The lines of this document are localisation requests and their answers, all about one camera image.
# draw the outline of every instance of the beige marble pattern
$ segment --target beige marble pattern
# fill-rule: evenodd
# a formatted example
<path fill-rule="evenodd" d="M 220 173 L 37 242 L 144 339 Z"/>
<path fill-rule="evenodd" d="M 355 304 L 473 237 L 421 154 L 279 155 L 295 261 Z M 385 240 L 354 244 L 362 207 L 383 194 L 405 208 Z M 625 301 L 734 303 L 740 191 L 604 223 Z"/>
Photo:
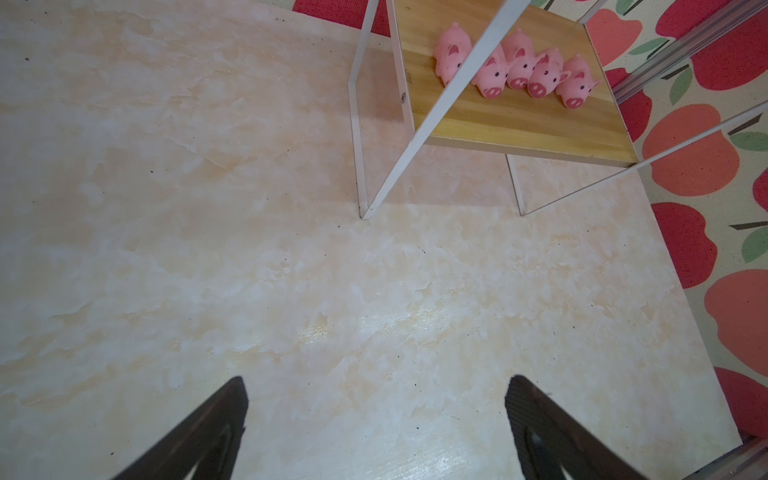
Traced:
<path fill-rule="evenodd" d="M 524 219 L 503 156 L 430 147 L 364 222 L 351 28 L 241 0 L 0 22 L 0 478 L 109 478 L 234 375 L 235 478 L 520 478 L 519 373 L 649 478 L 738 443 L 637 177 Z M 405 140 L 373 43 L 371 185 Z"/>

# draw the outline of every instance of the apple print fabric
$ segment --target apple print fabric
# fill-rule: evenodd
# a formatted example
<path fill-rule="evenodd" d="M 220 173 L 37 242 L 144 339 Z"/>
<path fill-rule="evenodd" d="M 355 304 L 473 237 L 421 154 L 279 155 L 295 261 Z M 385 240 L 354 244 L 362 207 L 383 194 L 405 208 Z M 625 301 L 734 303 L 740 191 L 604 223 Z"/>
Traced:
<path fill-rule="evenodd" d="M 690 3 L 674 2 L 655 32 L 679 38 L 682 24 L 670 18 L 683 6 L 702 16 L 723 2 Z M 652 157 L 768 100 L 766 70 L 768 9 L 620 105 L 637 152 Z M 733 418 L 768 438 L 768 114 L 640 175 Z"/>

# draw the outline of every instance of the pig head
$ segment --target pig head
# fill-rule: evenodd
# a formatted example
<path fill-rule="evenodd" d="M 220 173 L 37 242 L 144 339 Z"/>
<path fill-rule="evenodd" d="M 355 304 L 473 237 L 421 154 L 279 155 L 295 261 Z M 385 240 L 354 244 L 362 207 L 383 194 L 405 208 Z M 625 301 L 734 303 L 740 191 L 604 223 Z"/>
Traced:
<path fill-rule="evenodd" d="M 555 90 L 566 107 L 579 108 L 587 100 L 592 89 L 599 84 L 599 80 L 592 80 L 589 70 L 582 70 L 560 83 Z"/>
<path fill-rule="evenodd" d="M 497 45 L 470 83 L 477 85 L 483 97 L 496 98 L 502 94 L 508 76 L 509 65 L 504 50 L 501 45 Z"/>
<path fill-rule="evenodd" d="M 562 70 L 562 64 L 558 65 L 549 58 L 549 55 L 544 55 L 539 59 L 533 73 L 531 73 L 531 79 L 528 81 L 528 93 L 533 98 L 542 98 L 550 94 L 570 76 L 570 71 Z"/>
<path fill-rule="evenodd" d="M 467 32 L 458 26 L 458 22 L 453 22 L 453 25 L 440 35 L 433 56 L 437 60 L 435 74 L 440 77 L 444 86 L 448 86 L 471 50 L 472 40 Z"/>
<path fill-rule="evenodd" d="M 536 65 L 531 39 L 523 33 L 522 28 L 517 28 L 502 41 L 502 48 L 509 65 L 507 85 L 516 90 L 524 88 Z"/>

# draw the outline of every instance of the pink pig toy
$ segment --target pink pig toy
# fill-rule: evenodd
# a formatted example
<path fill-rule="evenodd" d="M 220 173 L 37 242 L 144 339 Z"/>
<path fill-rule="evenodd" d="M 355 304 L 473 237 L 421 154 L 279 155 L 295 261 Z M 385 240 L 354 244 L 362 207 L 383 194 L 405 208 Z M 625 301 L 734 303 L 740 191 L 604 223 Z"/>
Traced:
<path fill-rule="evenodd" d="M 497 45 L 469 83 L 477 85 L 483 97 L 496 98 L 502 94 L 508 76 L 509 65 L 504 56 L 504 49 L 501 45 Z"/>
<path fill-rule="evenodd" d="M 574 72 L 574 74 L 568 80 L 560 83 L 554 91 L 560 95 L 566 107 L 579 108 L 587 100 L 592 89 L 600 84 L 600 81 L 592 79 L 589 64 L 579 54 L 566 61 L 563 68 Z"/>
<path fill-rule="evenodd" d="M 538 63 L 528 81 L 528 93 L 533 98 L 550 94 L 571 72 L 563 70 L 563 56 L 556 48 L 547 48 L 538 54 Z"/>
<path fill-rule="evenodd" d="M 458 68 L 467 59 L 470 50 L 472 40 L 467 32 L 458 26 L 458 22 L 453 22 L 451 28 L 440 35 L 432 55 L 437 60 L 435 74 L 442 79 L 443 85 L 448 86 Z"/>
<path fill-rule="evenodd" d="M 502 48 L 509 64 L 507 85 L 515 90 L 525 88 L 536 65 L 531 39 L 523 33 L 522 28 L 517 28 L 502 41 Z"/>

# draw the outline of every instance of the wooden shelf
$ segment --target wooden shelf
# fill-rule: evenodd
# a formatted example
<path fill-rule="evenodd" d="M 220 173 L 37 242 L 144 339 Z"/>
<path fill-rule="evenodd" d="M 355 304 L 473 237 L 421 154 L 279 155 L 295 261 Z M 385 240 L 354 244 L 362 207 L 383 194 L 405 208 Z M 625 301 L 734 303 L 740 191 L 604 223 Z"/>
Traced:
<path fill-rule="evenodd" d="M 399 87 L 401 94 L 406 93 L 403 113 L 406 123 L 418 128 L 443 90 L 432 57 L 438 37 L 458 22 L 477 41 L 502 0 L 388 3 Z M 586 28 L 532 6 L 513 28 L 517 27 L 531 37 L 536 51 L 557 46 L 565 60 L 581 53 L 602 83 L 584 106 L 574 110 L 563 106 L 554 92 L 536 99 L 526 90 L 505 88 L 502 95 L 488 100 L 468 85 L 426 143 L 619 167 L 636 164 L 637 155 Z"/>

